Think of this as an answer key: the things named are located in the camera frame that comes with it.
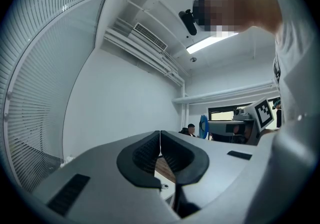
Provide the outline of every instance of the white mesh panel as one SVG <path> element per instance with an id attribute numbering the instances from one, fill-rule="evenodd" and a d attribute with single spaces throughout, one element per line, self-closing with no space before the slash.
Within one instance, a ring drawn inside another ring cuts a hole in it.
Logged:
<path id="1" fill-rule="evenodd" d="M 8 142 L 14 170 L 28 191 L 61 163 L 66 107 L 94 47 L 101 2 L 91 0 L 56 22 L 32 48 L 14 82 Z"/>
<path id="2" fill-rule="evenodd" d="M 3 19 L 0 26 L 0 160 L 6 170 L 10 166 L 2 132 L 3 108 L 13 72 L 34 37 L 55 17 L 81 1 L 14 0 Z M 47 31 L 25 60 L 14 84 L 7 150 L 12 153 L 20 183 L 29 191 L 46 176 L 44 170 L 50 173 L 60 164 L 66 102 L 93 48 L 103 1 L 83 4 Z"/>

